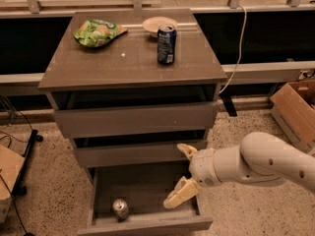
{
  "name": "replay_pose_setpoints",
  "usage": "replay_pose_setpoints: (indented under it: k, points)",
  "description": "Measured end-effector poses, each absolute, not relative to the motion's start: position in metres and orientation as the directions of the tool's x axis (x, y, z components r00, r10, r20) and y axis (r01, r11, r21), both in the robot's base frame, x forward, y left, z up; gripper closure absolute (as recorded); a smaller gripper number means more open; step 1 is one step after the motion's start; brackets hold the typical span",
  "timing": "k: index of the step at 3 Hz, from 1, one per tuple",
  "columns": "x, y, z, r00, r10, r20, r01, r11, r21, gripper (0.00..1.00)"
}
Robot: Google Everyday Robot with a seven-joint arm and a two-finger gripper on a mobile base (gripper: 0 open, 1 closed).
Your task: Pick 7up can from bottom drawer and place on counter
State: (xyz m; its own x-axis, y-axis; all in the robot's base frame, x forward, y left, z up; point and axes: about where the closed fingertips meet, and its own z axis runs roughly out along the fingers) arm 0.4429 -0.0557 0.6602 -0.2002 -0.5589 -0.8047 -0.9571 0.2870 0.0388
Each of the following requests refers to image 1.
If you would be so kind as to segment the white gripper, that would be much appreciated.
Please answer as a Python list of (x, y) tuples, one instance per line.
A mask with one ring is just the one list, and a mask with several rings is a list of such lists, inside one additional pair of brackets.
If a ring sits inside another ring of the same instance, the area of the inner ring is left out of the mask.
[(221, 185), (215, 169), (215, 150), (207, 148), (197, 151), (186, 144), (178, 144), (177, 148), (190, 160), (189, 172), (192, 178), (183, 176), (175, 185), (174, 190), (163, 201), (167, 209), (176, 208), (197, 196), (200, 186), (204, 188)]

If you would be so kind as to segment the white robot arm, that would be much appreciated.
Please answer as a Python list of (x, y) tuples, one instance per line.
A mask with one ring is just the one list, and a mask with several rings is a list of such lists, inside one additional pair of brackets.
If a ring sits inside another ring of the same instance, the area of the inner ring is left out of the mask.
[(163, 201), (166, 208), (180, 206), (197, 196), (203, 187), (224, 182), (278, 186), (289, 180), (315, 193), (315, 157), (268, 133), (250, 133), (234, 147), (177, 147), (189, 160), (191, 177), (179, 180)]

